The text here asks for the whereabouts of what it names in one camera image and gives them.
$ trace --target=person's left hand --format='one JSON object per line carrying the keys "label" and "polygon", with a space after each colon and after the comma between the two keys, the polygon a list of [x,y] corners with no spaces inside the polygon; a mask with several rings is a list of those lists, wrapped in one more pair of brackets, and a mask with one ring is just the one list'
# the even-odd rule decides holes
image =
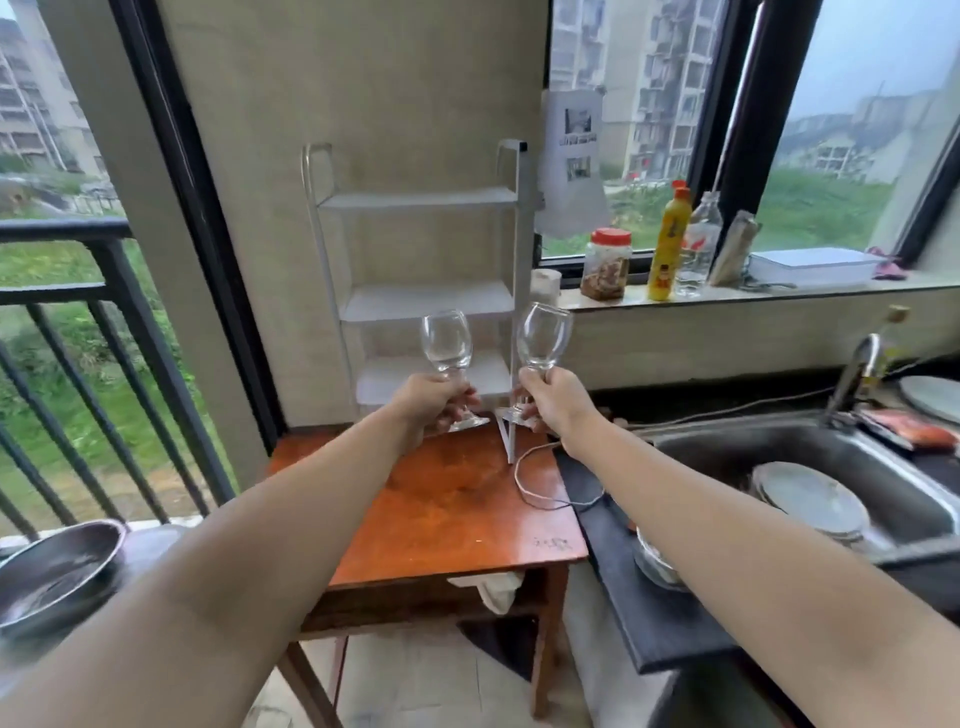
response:
{"label": "person's left hand", "polygon": [[424,432],[443,433],[464,417],[464,407],[480,406],[480,398],[465,377],[410,375],[385,407],[409,426],[415,448]]}

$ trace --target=plate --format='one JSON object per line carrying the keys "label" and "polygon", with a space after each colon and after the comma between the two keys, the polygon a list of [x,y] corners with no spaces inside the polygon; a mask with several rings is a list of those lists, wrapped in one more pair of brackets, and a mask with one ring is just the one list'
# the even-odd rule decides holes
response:
{"label": "plate", "polygon": [[938,376],[905,376],[900,391],[928,415],[960,425],[960,382]]}
{"label": "plate", "polygon": [[757,466],[751,478],[761,499],[837,541],[860,538],[870,525],[860,498],[820,471],[778,461]]}

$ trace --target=black metal railing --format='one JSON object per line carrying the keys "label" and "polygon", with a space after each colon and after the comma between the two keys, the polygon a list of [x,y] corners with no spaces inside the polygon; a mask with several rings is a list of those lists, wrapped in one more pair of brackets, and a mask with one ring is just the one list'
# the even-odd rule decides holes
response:
{"label": "black metal railing", "polygon": [[[0,288],[0,306],[21,306],[29,314],[43,340],[49,346],[66,379],[76,390],[89,410],[105,441],[116,454],[129,474],[136,490],[154,517],[167,523],[170,516],[160,498],[144,475],[128,444],[110,420],[107,411],[98,402],[97,396],[84,378],[77,364],[71,360],[67,348],[55,331],[44,310],[48,303],[85,303],[93,321],[100,330],[107,348],[119,365],[139,406],[150,422],[170,463],[176,470],[186,493],[196,507],[196,512],[206,516],[210,507],[204,499],[202,488],[191,473],[177,442],[154,405],[147,387],[134,366],[130,352],[124,345],[117,327],[111,320],[106,303],[114,304],[129,329],[130,336],[139,349],[143,361],[156,382],[170,414],[176,423],[182,440],[193,456],[196,467],[205,481],[205,487],[216,505],[222,505],[233,497],[227,473],[217,456],[216,449],[204,429],[204,423],[190,397],[189,390],[177,361],[157,324],[150,303],[144,294],[133,267],[123,247],[123,241],[132,233],[126,220],[101,217],[93,219],[56,220],[5,220],[0,222],[0,244],[30,242],[44,244],[53,241],[78,241],[93,256],[103,275],[103,282],[78,282],[57,285],[38,285],[17,288]],[[10,381],[16,394],[29,406],[38,425],[53,441],[60,454],[69,464],[89,495],[110,518],[123,521],[120,510],[107,490],[84,461],[63,426],[58,422],[41,395],[29,385],[28,378],[18,368],[5,343],[0,340],[0,370]],[[50,507],[63,525],[77,522],[70,508],[63,502],[62,494],[43,477],[31,460],[30,453],[22,448],[3,422],[0,413],[0,449],[6,452],[26,480]],[[0,483],[0,513],[30,540],[35,540],[37,529],[3,492]]]}

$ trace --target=white metal shelf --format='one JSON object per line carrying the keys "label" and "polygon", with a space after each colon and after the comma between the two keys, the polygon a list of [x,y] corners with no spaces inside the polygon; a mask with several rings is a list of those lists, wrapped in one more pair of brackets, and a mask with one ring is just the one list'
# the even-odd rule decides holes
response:
{"label": "white metal shelf", "polygon": [[510,207],[516,193],[508,187],[483,187],[459,192],[338,192],[318,203],[321,210],[377,212],[401,209],[443,209],[460,207]]}
{"label": "white metal shelf", "polygon": [[514,297],[502,280],[364,285],[341,306],[340,320],[357,324],[418,319],[451,308],[459,308],[468,316],[511,313]]}
{"label": "white metal shelf", "polygon": [[[369,359],[357,378],[357,403],[380,406],[390,401],[406,378],[434,370],[423,356],[381,356]],[[511,390],[510,370],[497,352],[476,352],[467,379],[481,397],[505,395]]]}

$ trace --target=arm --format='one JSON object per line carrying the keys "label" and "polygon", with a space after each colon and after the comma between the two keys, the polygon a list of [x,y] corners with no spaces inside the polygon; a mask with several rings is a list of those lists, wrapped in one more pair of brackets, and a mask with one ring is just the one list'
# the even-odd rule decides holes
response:
{"label": "arm", "polygon": [[214,512],[44,658],[0,725],[237,726],[398,457],[479,404],[412,376],[394,400]]}
{"label": "arm", "polygon": [[520,375],[717,620],[822,728],[960,725],[960,632],[879,569],[676,462],[594,409],[579,379]]}

